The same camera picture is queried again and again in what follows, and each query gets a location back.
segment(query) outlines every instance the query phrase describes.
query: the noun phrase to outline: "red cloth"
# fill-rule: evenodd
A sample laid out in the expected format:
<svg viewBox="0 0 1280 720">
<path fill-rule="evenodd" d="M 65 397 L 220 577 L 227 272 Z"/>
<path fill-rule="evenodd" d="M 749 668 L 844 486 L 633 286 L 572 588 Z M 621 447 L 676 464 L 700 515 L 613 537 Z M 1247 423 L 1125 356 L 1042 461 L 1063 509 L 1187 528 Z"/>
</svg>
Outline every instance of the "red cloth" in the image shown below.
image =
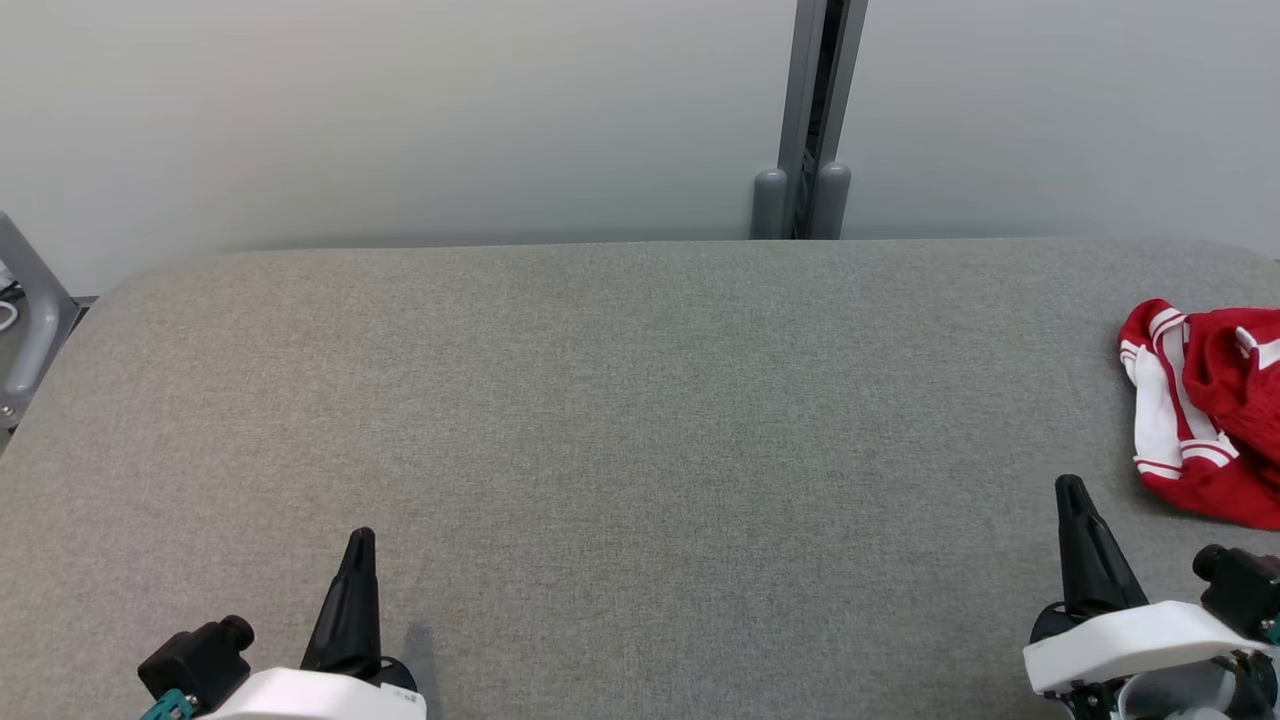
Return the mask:
<svg viewBox="0 0 1280 720">
<path fill-rule="evenodd" d="M 1280 310 L 1184 315 L 1148 300 L 1120 331 L 1134 462 L 1184 510 L 1280 529 Z"/>
</svg>

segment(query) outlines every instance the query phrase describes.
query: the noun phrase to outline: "gray metal frame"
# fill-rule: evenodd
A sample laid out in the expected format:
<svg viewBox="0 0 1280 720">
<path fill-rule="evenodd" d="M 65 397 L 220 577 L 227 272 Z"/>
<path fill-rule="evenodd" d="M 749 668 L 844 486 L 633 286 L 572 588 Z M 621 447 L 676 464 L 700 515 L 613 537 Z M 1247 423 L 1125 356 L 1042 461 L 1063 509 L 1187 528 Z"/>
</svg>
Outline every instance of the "gray metal frame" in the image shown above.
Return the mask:
<svg viewBox="0 0 1280 720">
<path fill-rule="evenodd" d="M 0 387 L 0 428 L 12 428 L 22 420 L 49 364 L 76 325 L 79 307 L 4 213 L 0 260 L 27 292 L 27 337 Z"/>
<path fill-rule="evenodd" d="M 840 131 L 845 127 L 845 108 L 849 105 L 849 88 L 854 82 L 854 65 L 863 41 L 868 1 L 847 0 L 840 20 L 831 87 L 827 90 L 827 106 L 819 126 L 818 172 L 809 206 L 809 237 L 815 240 L 840 240 L 845 224 L 852 172 L 849 165 L 836 161 L 836 151 L 840 147 Z"/>
<path fill-rule="evenodd" d="M 786 104 L 782 108 L 782 141 L 778 145 L 778 169 L 787 177 L 787 196 L 782 206 L 783 232 L 796 217 L 826 10 L 826 0 L 796 3 L 796 24 L 791 36 L 791 73 L 787 78 Z"/>
<path fill-rule="evenodd" d="M 836 161 L 840 146 L 840 131 L 845 126 L 845 108 L 849 105 L 849 87 L 854 82 L 854 64 L 858 61 L 858 47 L 863 41 L 863 24 L 867 22 L 869 0 L 847 0 L 845 14 L 840 20 L 840 40 L 836 47 L 835 69 L 831 73 L 831 88 L 827 91 L 826 115 L 822 118 L 818 137 L 818 167 Z"/>
</svg>

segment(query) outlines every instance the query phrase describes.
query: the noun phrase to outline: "white stripe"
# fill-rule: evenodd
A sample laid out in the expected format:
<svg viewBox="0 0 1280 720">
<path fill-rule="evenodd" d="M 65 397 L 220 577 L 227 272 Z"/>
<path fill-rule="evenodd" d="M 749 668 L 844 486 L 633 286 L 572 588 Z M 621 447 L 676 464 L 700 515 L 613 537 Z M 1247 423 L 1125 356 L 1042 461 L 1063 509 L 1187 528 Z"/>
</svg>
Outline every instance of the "white stripe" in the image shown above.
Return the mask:
<svg viewBox="0 0 1280 720">
<path fill-rule="evenodd" d="M 1245 350 L 1258 351 L 1258 369 L 1266 370 L 1271 365 L 1280 361 L 1280 340 L 1272 340 L 1271 342 L 1258 343 L 1253 338 L 1253 334 L 1244 328 L 1235 328 L 1235 340 Z"/>
<path fill-rule="evenodd" d="M 1183 338 L 1180 336 L 1166 334 L 1161 347 L 1165 350 L 1165 360 L 1169 360 L 1169 369 L 1174 373 L 1174 391 L 1178 393 L 1176 401 L 1181 406 L 1183 418 L 1192 430 L 1192 437 L 1197 439 L 1217 439 L 1217 428 L 1210 421 L 1208 415 L 1192 405 L 1187 398 L 1187 387 L 1183 386 Z"/>
<path fill-rule="evenodd" d="M 1187 319 L 1187 315 L 1178 315 L 1176 318 L 1170 318 L 1170 319 L 1165 320 L 1164 323 L 1160 324 L 1158 328 L 1156 328 L 1156 331 L 1153 333 L 1151 333 L 1151 340 L 1158 340 L 1160 336 L 1162 336 L 1166 332 L 1174 329 L 1175 325 L 1181 324 L 1183 320 L 1185 320 L 1185 319 Z"/>
<path fill-rule="evenodd" d="M 1146 462 L 1138 462 L 1138 471 L 1144 475 L 1158 475 L 1161 478 L 1167 478 L 1170 480 L 1176 480 L 1183 477 L 1178 470 L 1170 470 L 1169 468 L 1160 468 L 1158 465 L 1147 465 Z"/>
<path fill-rule="evenodd" d="M 1174 315 L 1180 315 L 1178 307 L 1165 307 L 1164 310 L 1157 313 L 1155 318 L 1151 319 L 1151 324 L 1147 325 L 1147 332 L 1151 333 L 1151 340 L 1156 340 L 1156 336 L 1160 334 L 1156 332 L 1156 328 L 1158 328 L 1161 324 L 1164 324 L 1165 320 L 1172 318 Z"/>
<path fill-rule="evenodd" d="M 1225 434 L 1221 434 L 1221 433 L 1217 436 L 1216 441 L 1192 438 L 1192 439 L 1184 439 L 1183 442 L 1180 442 L 1178 445 L 1180 445 L 1181 447 L 1187 447 L 1188 445 L 1199 445 L 1199 446 L 1206 446 L 1207 445 L 1207 446 L 1216 447 L 1217 450 L 1221 450 L 1229 457 L 1239 457 L 1240 456 L 1240 451 L 1235 450 L 1235 446 L 1231 445 L 1231 439 L 1228 438 Z"/>
<path fill-rule="evenodd" d="M 1129 375 L 1129 382 L 1138 384 L 1138 356 L 1133 352 L 1121 352 L 1120 364 L 1124 365 L 1124 374 Z"/>
<path fill-rule="evenodd" d="M 1231 460 L 1225 452 L 1213 447 L 1190 447 L 1183 451 L 1183 460 L 1190 457 L 1203 457 L 1219 468 L 1225 468 Z"/>
<path fill-rule="evenodd" d="M 1125 361 L 1125 372 L 1137 388 L 1133 419 L 1133 448 L 1138 457 L 1179 468 L 1178 410 L 1160 357 L 1143 348 L 1137 360 Z"/>
</svg>

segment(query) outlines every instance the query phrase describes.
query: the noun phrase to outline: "cable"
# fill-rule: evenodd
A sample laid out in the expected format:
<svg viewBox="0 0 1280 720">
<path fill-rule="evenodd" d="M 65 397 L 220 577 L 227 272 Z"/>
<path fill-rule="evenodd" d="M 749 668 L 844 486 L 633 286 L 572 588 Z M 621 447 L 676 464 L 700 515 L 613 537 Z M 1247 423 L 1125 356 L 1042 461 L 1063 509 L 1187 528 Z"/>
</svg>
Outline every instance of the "cable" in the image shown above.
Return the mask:
<svg viewBox="0 0 1280 720">
<path fill-rule="evenodd" d="M 0 333 L 3 333 L 18 322 L 18 307 L 13 302 L 0 301 L 0 310 L 9 311 L 9 316 L 0 322 Z"/>
</svg>

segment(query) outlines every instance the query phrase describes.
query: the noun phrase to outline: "white wall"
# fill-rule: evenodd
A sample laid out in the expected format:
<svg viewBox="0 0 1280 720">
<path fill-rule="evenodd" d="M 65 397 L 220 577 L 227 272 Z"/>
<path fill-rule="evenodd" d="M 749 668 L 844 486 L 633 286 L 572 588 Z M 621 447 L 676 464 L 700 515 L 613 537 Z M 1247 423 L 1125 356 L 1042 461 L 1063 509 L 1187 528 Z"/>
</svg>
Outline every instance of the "white wall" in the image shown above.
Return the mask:
<svg viewBox="0 0 1280 720">
<path fill-rule="evenodd" d="M 1280 256 L 1280 3 L 870 0 L 844 237 L 1103 232 Z"/>
<path fill-rule="evenodd" d="M 95 295 L 239 247 L 745 237 L 795 3 L 5 0 L 0 17 L 0 210 Z"/>
</svg>

